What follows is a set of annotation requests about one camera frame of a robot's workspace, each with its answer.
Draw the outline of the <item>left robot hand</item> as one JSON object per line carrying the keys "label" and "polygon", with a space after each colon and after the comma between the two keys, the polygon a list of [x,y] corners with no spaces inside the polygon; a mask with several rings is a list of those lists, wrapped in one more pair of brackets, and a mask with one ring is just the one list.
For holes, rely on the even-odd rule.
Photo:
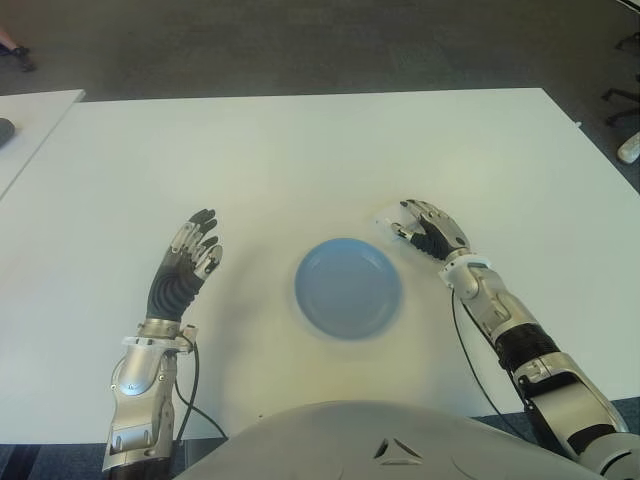
{"label": "left robot hand", "polygon": [[209,233],[218,220],[214,209],[193,214],[171,240],[152,280],[146,317],[181,322],[209,276],[218,268],[223,247]]}

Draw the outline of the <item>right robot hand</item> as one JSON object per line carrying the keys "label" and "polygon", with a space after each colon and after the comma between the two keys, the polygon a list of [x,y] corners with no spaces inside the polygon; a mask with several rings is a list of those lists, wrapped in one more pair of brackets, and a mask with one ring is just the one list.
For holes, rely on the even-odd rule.
{"label": "right robot hand", "polygon": [[430,257],[446,262],[455,255],[471,252],[470,242],[455,220],[438,207],[421,200],[407,199],[400,205],[408,211],[420,230],[394,222],[391,224],[393,233],[406,240],[417,250]]}

